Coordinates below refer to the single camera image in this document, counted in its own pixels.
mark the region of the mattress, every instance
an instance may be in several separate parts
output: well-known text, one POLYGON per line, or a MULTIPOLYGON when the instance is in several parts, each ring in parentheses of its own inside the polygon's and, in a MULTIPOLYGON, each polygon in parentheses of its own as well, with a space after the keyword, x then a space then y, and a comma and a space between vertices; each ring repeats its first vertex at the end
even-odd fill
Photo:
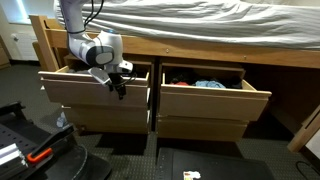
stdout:
MULTIPOLYGON (((95 11, 100 3, 95 1, 95 11)), ((58 21, 63 24, 59 4, 58 21)), ((91 4, 83 7, 83 18, 91 4)), ((87 30, 292 49, 320 49, 320 8, 239 0, 113 0, 87 30)))

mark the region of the orange handle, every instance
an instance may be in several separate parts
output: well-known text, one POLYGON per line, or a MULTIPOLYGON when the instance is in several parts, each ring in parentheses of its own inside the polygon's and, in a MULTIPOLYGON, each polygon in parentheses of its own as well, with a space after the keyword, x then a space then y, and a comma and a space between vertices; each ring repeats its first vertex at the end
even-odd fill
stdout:
POLYGON ((52 149, 48 148, 45 151, 43 151, 42 153, 40 153, 38 156, 36 157, 32 157, 32 154, 28 154, 27 159, 29 162, 31 163, 39 163, 40 161, 42 161, 44 158, 48 157, 49 155, 52 154, 52 149))

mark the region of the bed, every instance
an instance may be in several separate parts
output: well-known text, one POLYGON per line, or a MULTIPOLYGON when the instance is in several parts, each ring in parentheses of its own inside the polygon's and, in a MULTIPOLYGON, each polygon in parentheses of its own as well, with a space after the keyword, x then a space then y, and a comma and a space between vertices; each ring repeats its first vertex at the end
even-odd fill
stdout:
MULTIPOLYGON (((128 1, 106 4, 106 13, 99 15, 98 19, 94 20, 88 27, 88 30, 114 28, 126 34, 122 37, 124 53, 155 57, 153 68, 161 67, 162 59, 168 58, 169 61, 170 58, 187 59, 185 61, 192 61, 195 67, 202 65, 204 62, 241 63, 245 65, 249 79, 251 78, 251 81, 255 82, 255 86, 272 91, 274 94, 269 105, 272 114, 292 133, 296 134, 288 146, 292 151, 298 151, 319 129, 320 109, 318 105, 320 104, 320 95, 318 93, 319 85, 315 82, 318 82, 320 78, 320 40, 317 34, 318 25, 314 23, 319 18, 315 16, 319 12, 318 8, 254 5, 239 1, 228 1, 227 3, 197 1, 200 2, 198 3, 200 7, 203 4, 206 4, 203 7, 207 7, 208 3, 215 5, 214 7, 229 7, 229 9, 224 9, 228 16, 219 17, 222 19, 218 18, 223 23, 213 23, 214 27, 220 29, 220 31, 216 29, 214 35, 211 33, 204 35, 205 32, 210 31, 210 28, 213 28, 213 24, 204 23, 202 24, 203 27, 209 28, 209 30, 205 29, 204 32, 196 31, 195 33, 195 30, 188 31, 188 28, 173 26, 176 23, 180 27, 181 21, 173 21, 173 24, 169 25, 168 23, 159 23, 159 21, 156 21, 157 19, 150 20, 149 17, 152 15, 159 17, 159 12, 157 13, 155 10, 159 8, 159 5, 155 5, 155 2, 128 1), (143 3, 143 6, 141 5, 138 8, 139 11, 136 11, 137 7, 133 5, 139 3, 143 3), (138 16, 136 14, 142 12, 148 14, 148 18, 144 18, 146 15, 140 14, 138 16), (239 24, 237 21, 228 19, 234 15, 232 12, 236 12, 236 19, 239 19, 239 13, 237 12, 240 12, 240 17, 245 17, 244 19, 248 20, 244 21, 247 24, 239 24), (103 21, 103 16, 108 17, 109 20, 103 21), (133 17, 138 17, 139 21, 137 22, 133 17), (264 18, 268 20, 268 23, 261 21, 264 18), (240 29, 244 30, 221 30, 227 28, 229 23, 231 23, 231 30, 235 29, 234 27, 238 29, 240 26, 240 29), (260 28, 256 31, 256 27, 260 25, 266 28, 260 28)), ((171 2, 171 4, 162 4, 165 5, 167 10, 177 5, 175 1, 168 2, 171 2)), ((171 16, 171 18, 176 16, 166 13, 161 14, 160 19, 163 18, 162 15, 171 16)), ((48 71, 57 71, 63 64, 61 54, 65 55, 62 52, 65 52, 66 49, 66 32, 57 24, 56 20, 47 19, 45 16, 31 16, 30 18, 37 34, 39 49, 44 56, 44 64, 48 71)), ((91 37, 97 35, 95 32, 89 34, 91 37)), ((263 99, 269 96, 268 93, 261 92, 260 94, 265 94, 263 99)))

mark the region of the wooden bed frame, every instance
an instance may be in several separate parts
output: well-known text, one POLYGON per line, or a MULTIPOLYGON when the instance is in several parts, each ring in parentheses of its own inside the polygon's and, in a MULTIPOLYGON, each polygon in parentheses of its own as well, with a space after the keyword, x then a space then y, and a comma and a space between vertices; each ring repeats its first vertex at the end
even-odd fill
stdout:
MULTIPOLYGON (((48 19, 46 16, 30 16, 30 19, 39 43, 37 48, 41 50, 43 55, 43 66, 45 66, 48 71, 58 70, 61 68, 59 67, 59 64, 61 66, 62 63, 61 54, 65 55, 67 52, 66 31, 62 29, 55 19, 48 19)), ((91 32, 88 34, 90 37, 95 37, 97 35, 97 33, 91 32)), ((296 73, 295 75, 297 76, 304 76, 304 74, 307 74, 306 78, 308 78, 308 72, 312 71, 316 74, 316 76, 319 75, 320 77, 320 51, 223 44, 155 37, 122 36, 122 39, 124 53, 127 54, 236 62, 249 64, 249 66, 252 64, 254 66, 253 69, 260 66, 263 66, 262 69, 268 69, 269 67, 269 70, 266 70, 265 72, 271 72, 271 75, 273 73, 273 68, 271 68, 270 71, 270 66, 266 65, 271 65, 271 67, 275 67, 276 69, 286 69, 285 73, 292 72, 290 68, 298 68, 299 70, 295 71, 295 73, 299 71, 303 73, 296 73)), ((293 78, 295 77, 289 77, 288 82, 292 81, 293 78)), ((301 92, 298 94, 292 94, 288 92, 290 87, 287 86, 281 87, 281 90, 279 90, 279 92, 283 94, 283 97, 287 99, 290 99, 294 96, 304 96, 306 93, 313 93, 314 95, 314 98, 310 98, 309 104, 311 105, 308 104, 309 99, 306 99, 305 102, 303 102, 304 104, 301 104, 301 111, 304 111, 304 113, 307 111, 308 116, 306 118, 304 118, 305 116, 296 116, 300 118, 298 123, 300 129, 298 131, 292 131, 295 133, 295 136, 288 145, 288 148, 291 151, 299 151, 301 147, 303 147, 320 128, 320 101, 318 101, 320 99, 319 87, 319 85, 316 85, 315 87, 312 87, 313 90, 311 92, 305 92, 304 90, 301 90, 301 92)), ((280 103, 280 105, 285 107, 284 109, 289 109, 289 111, 296 111, 296 109, 291 108, 291 105, 289 104, 286 105, 286 103, 280 103)), ((285 113, 279 113, 277 110, 274 110, 273 112, 278 119, 283 118, 286 119, 286 121, 290 121, 288 120, 290 119, 290 116, 284 115, 285 113)))

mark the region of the floor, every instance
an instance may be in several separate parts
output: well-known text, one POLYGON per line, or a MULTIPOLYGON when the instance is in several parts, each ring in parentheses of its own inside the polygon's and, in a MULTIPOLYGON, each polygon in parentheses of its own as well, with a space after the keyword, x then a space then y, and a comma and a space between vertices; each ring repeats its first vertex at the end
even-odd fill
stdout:
MULTIPOLYGON (((58 103, 49 101, 45 91, 40 90, 41 82, 37 74, 39 70, 39 66, 25 64, 0 70, 0 106, 13 101, 22 101, 27 107, 23 110, 26 117, 32 119, 40 128, 52 133, 57 130, 56 119, 60 116, 61 109, 58 103)), ((188 142, 189 145, 185 146, 184 141, 158 140, 157 142, 155 133, 150 133, 144 138, 92 133, 76 136, 78 144, 83 144, 89 152, 112 164, 113 172, 110 179, 115 180, 153 179, 157 145, 261 160, 266 162, 276 179, 304 179, 297 171, 295 163, 307 160, 299 153, 288 151, 286 146, 292 134, 269 115, 251 124, 244 138, 237 143, 193 142, 190 146, 188 142), (135 152, 123 151, 135 149, 128 148, 135 146, 132 142, 143 147, 140 154, 139 148, 135 152)), ((301 166, 301 170, 308 179, 320 179, 307 166, 301 166)))

